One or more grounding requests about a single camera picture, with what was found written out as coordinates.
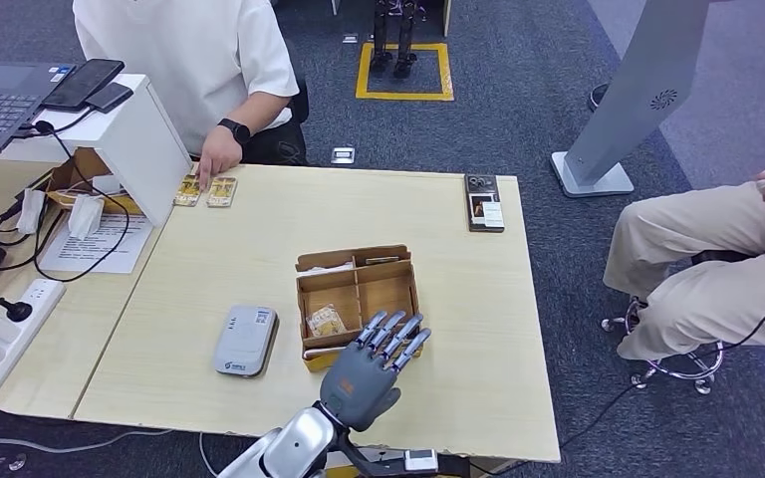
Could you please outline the person's left hand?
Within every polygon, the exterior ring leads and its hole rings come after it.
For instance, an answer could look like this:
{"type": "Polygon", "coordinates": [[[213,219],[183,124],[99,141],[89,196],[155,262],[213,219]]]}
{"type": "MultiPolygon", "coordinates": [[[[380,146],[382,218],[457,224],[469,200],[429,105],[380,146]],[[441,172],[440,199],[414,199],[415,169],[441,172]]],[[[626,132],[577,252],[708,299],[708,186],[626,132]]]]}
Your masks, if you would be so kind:
{"type": "Polygon", "coordinates": [[[237,166],[243,157],[242,146],[225,126],[218,125],[206,137],[199,166],[199,187],[205,191],[213,176],[237,166]]]}

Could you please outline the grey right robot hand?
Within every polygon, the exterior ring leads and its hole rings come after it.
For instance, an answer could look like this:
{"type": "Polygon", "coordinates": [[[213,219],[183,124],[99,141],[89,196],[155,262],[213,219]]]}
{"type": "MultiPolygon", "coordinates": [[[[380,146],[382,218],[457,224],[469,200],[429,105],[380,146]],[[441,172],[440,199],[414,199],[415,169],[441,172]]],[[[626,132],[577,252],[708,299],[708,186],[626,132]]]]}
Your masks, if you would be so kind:
{"type": "Polygon", "coordinates": [[[380,311],[339,354],[322,380],[320,402],[338,423],[365,431],[400,398],[398,376],[431,329],[423,315],[380,311]]]}

